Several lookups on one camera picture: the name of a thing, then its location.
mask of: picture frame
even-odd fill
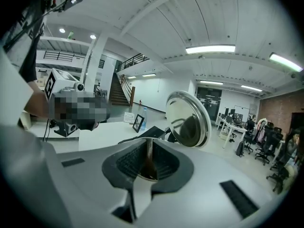
[[[132,127],[137,133],[139,132],[139,130],[142,126],[143,120],[144,120],[144,117],[137,114],[137,116],[135,118],[135,121],[134,121],[134,124],[133,124],[133,127]]]

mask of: balcony railing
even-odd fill
[[[52,60],[61,60],[66,62],[72,62],[73,57],[85,58],[79,54],[68,53],[68,52],[59,52],[59,51],[46,51],[43,59],[52,59]]]
[[[124,70],[128,67],[131,67],[135,64],[138,64],[138,63],[141,63],[141,62],[144,62],[144,61],[147,61],[149,60],[149,58],[147,58],[145,55],[143,54],[137,54],[136,56],[124,61],[121,65],[118,66],[118,69],[117,71],[121,71],[121,70]]]

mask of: reflective surface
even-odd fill
[[[173,92],[167,100],[166,117],[174,137],[188,147],[207,141],[210,118],[201,102],[187,92]]]

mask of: office desk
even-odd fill
[[[218,122],[218,129],[219,129],[220,123],[223,122],[223,126],[222,126],[222,129],[221,129],[220,133],[219,133],[219,137],[222,134],[223,129],[225,128],[225,125],[230,128],[228,136],[227,136],[227,139],[226,139],[226,141],[224,143],[223,149],[226,147],[226,144],[227,144],[228,140],[230,139],[230,136],[231,136],[231,134],[232,134],[232,132],[234,130],[238,130],[238,131],[240,131],[240,132],[243,133],[240,142],[243,141],[245,133],[247,132],[247,130],[245,128],[237,127],[234,124],[227,123],[226,120],[223,119],[223,118],[221,118],[220,116],[217,117],[217,121],[216,122]]]

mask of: doorway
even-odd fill
[[[219,104],[222,96],[222,91],[212,88],[198,88],[197,98],[203,103],[206,108],[211,122],[215,122],[219,112]]]

